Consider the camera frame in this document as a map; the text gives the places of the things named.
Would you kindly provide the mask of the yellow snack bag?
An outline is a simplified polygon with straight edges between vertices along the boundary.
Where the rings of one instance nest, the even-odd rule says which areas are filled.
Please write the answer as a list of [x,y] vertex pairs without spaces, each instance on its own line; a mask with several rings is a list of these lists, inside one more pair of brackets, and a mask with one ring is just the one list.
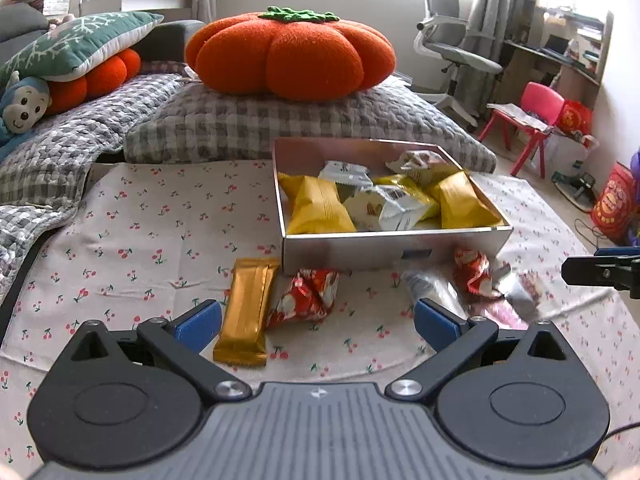
[[428,192],[439,203],[440,224],[444,230],[491,228],[502,220],[476,195],[464,171],[456,172],[430,186]]
[[278,182],[293,207],[286,234],[356,232],[334,182],[282,172],[278,173]]

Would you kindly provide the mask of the red triangular snack packet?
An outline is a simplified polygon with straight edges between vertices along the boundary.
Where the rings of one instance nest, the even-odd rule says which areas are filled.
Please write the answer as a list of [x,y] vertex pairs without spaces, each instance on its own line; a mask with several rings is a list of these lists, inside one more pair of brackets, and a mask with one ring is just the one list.
[[267,328],[289,322],[317,322],[333,310],[340,274],[334,270],[299,270],[271,308]]

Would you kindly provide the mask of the blue monkey plush toy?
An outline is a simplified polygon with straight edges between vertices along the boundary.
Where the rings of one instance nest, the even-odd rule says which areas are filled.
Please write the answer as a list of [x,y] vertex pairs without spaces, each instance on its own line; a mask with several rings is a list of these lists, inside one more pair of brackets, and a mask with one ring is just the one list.
[[14,70],[1,97],[1,146],[23,141],[51,104],[48,84]]

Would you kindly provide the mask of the orange caterpillar plush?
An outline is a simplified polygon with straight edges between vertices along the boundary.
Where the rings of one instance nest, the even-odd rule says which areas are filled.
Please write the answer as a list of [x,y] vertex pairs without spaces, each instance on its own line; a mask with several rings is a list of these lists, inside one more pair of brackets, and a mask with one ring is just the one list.
[[78,79],[49,81],[51,103],[46,114],[61,114],[82,103],[106,96],[137,76],[140,70],[140,55],[135,50],[126,49]]

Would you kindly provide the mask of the red crumpled snack packet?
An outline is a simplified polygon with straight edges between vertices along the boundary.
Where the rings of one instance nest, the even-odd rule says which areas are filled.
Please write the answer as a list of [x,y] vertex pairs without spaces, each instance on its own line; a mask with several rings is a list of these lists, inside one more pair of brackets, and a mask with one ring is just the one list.
[[471,300],[494,300],[502,297],[495,288],[488,258],[475,249],[454,251],[454,284]]

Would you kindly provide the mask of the gold wafer bar wrapper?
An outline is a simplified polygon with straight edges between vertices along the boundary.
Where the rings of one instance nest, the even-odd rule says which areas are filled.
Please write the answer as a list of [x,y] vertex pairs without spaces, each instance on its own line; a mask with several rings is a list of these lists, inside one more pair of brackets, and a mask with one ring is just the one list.
[[280,261],[241,258],[235,261],[224,322],[213,359],[230,366],[258,367],[267,362],[265,318]]

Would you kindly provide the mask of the red gift bag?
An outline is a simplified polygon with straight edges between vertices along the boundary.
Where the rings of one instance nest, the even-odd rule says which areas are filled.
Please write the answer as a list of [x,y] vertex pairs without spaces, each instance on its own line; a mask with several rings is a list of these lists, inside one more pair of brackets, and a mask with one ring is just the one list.
[[626,244],[636,210],[636,189],[631,170],[616,162],[590,214],[594,226],[613,243]]

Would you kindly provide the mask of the green snowflake pillow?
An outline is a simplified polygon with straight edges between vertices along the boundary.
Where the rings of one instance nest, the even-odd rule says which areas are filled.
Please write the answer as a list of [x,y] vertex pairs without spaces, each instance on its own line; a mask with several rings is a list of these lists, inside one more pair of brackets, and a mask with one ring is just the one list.
[[21,78],[67,82],[137,44],[164,20],[143,11],[105,12],[75,18],[32,41],[1,67],[1,85]]

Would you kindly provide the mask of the red child chair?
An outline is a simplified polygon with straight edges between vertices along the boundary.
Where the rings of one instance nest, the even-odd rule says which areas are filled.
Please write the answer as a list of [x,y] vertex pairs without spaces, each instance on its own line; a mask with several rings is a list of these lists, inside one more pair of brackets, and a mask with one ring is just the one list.
[[552,88],[538,82],[529,81],[522,93],[521,102],[518,105],[513,103],[496,104],[489,103],[487,107],[491,110],[489,120],[478,136],[478,140],[483,142],[490,133],[491,128],[500,122],[503,134],[504,147],[510,151],[511,139],[508,125],[527,134],[528,141],[524,150],[518,156],[511,169],[511,176],[516,177],[524,166],[529,156],[536,151],[539,160],[539,173],[544,179],[546,177],[546,161],[544,160],[544,142],[560,118],[565,104],[565,99]]

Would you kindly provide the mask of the grey checked pillow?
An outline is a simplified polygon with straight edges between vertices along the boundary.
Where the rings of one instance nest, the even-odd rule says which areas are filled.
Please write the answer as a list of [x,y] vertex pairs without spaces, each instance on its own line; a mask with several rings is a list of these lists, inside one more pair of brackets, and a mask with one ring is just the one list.
[[431,143],[467,170],[491,174],[497,166],[493,151],[394,76],[326,103],[224,96],[188,84],[126,134],[124,156],[139,164],[264,159],[280,136]]

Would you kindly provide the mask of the yellow snack bag left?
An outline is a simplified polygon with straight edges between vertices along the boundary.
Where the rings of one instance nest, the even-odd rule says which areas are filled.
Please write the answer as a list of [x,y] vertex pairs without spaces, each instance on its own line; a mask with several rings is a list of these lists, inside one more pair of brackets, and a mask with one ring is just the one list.
[[278,182],[293,207],[286,234],[356,232],[334,182],[282,172],[278,173]]

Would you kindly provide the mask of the pink snack packet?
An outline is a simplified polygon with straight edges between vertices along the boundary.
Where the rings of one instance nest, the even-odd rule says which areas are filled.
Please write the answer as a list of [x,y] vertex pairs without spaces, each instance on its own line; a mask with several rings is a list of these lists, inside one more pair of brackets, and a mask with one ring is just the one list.
[[503,298],[487,299],[473,304],[475,315],[481,315],[500,328],[508,330],[526,330],[528,324],[518,315],[510,302]]

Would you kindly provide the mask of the clear rice cracker packet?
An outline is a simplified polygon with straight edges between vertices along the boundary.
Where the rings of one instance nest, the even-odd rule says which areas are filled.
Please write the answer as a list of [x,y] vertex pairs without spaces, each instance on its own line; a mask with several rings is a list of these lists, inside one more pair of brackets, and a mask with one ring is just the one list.
[[467,318],[460,297],[445,274],[434,270],[405,270],[400,279],[408,292],[411,302],[429,299],[459,318]]

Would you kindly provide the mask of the orange pumpkin plush cushion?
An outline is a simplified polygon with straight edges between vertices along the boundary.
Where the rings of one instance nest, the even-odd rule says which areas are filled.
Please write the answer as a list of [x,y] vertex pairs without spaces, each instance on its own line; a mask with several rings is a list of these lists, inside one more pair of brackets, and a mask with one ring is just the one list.
[[219,93],[271,93],[326,102],[368,90],[396,68],[382,32],[332,12],[270,6],[221,18],[196,32],[186,64]]

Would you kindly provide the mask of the white office chair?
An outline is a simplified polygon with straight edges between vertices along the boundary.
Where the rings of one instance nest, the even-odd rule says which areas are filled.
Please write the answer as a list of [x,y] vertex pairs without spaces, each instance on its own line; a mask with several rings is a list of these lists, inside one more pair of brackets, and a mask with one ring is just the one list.
[[469,67],[480,73],[498,75],[502,66],[462,48],[468,38],[482,38],[480,32],[472,32],[469,23],[463,17],[471,10],[472,0],[426,0],[427,16],[416,24],[416,38],[413,50],[418,55],[440,58],[447,63],[442,69],[446,74],[451,70],[448,87],[442,93],[419,92],[418,96],[439,110],[452,110],[459,118],[475,128],[477,121],[454,96],[458,85],[458,73],[461,67]]

